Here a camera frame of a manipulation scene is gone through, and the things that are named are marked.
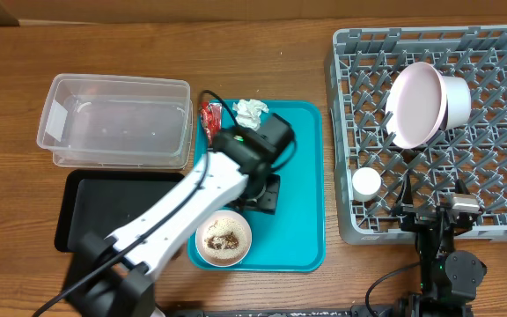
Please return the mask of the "grey dishwasher rack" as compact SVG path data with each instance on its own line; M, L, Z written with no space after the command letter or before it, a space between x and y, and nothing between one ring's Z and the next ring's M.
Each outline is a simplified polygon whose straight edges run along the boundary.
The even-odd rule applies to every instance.
M426 144L402 150L386 131L390 88L412 63L466 80L470 121L438 131ZM341 29L324 62L334 132L334 182L341 238L354 245L409 244L390 210L405 179L414 203L434 207L463 181L482 214L470 239L507 241L507 26ZM382 179L378 195L353 199L352 175L361 167Z

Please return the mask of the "white cup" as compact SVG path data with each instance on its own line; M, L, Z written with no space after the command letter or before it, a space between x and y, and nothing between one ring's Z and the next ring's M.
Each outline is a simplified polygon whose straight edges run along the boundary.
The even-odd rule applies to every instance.
M442 129L454 129L467 124L471 110L472 100L468 84L462 77L443 77L447 107Z

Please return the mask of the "small dish with food scraps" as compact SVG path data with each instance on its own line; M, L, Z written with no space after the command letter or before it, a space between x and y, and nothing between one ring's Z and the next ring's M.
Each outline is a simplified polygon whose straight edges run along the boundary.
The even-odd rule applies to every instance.
M246 219L232 210L218 210L195 231L198 254L208 264L225 268L240 263L253 237Z

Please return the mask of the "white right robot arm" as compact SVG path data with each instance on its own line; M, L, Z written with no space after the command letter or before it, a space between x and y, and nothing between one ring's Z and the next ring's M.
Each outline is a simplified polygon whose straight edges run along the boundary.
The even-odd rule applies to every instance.
M471 302L487 274L487 266L476 255L458 250L457 229L469 231L481 215L477 205L442 203L434 210L397 203L394 214L402 217L401 229L415 234L421 286L398 299L392 316L473 317Z

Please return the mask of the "grey round bowl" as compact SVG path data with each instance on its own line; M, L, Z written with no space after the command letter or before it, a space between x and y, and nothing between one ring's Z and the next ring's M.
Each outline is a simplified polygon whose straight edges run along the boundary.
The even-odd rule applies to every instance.
M362 203L378 195L382 184L380 174L371 167L361 167L352 175L353 199Z

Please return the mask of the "red snack wrapper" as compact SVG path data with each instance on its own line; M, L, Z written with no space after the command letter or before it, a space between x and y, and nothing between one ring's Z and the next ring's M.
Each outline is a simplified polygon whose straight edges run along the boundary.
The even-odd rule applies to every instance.
M200 119L208 144L212 145L213 139L221 129L223 107L217 102L203 101L200 107Z

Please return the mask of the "clear plastic bin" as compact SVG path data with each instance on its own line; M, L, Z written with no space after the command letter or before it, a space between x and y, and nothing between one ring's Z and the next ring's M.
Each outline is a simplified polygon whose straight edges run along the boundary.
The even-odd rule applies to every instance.
M36 143L63 167L181 169L193 112L183 80L64 73L49 88Z

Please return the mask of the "white tissue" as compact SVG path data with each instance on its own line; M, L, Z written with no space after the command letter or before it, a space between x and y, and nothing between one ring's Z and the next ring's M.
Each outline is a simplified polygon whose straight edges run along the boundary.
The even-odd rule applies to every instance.
M261 127L261 115L269 112L268 106L260 100L240 100L232 104L240 126L258 130Z

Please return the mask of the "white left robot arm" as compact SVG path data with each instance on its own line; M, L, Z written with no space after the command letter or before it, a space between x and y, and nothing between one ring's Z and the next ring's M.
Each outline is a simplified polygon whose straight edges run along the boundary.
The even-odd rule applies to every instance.
M272 114L258 130L221 129L181 182L105 238L77 244L62 297L83 316L160 316L155 282L181 245L217 210L261 191L272 165L293 143L291 125Z

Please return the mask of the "teal plastic tray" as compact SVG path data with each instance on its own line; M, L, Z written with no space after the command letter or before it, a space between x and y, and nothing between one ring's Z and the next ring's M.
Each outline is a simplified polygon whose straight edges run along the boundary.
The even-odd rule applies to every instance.
M233 271L311 272L325 259L326 206L322 120L319 109L302 100L265 100L266 121L273 113L290 123L298 148L288 147L277 160L291 158L277 172L280 188L276 212L240 213L252 230L252 244L245 258L230 266Z

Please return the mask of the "white round plate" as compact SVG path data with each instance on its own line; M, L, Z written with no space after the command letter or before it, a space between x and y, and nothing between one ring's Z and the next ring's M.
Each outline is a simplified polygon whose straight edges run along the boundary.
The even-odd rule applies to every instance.
M433 137L446 108L446 85L441 74L429 63L412 63L398 75L389 91L385 111L392 117L386 131L394 133L396 146L413 149Z

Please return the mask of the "black rectangular tray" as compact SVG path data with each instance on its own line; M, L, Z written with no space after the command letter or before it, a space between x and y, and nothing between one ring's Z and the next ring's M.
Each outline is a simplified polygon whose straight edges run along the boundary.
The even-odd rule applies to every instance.
M141 216L184 178L181 173L75 170L65 182L55 249L70 253L88 232L104 239Z

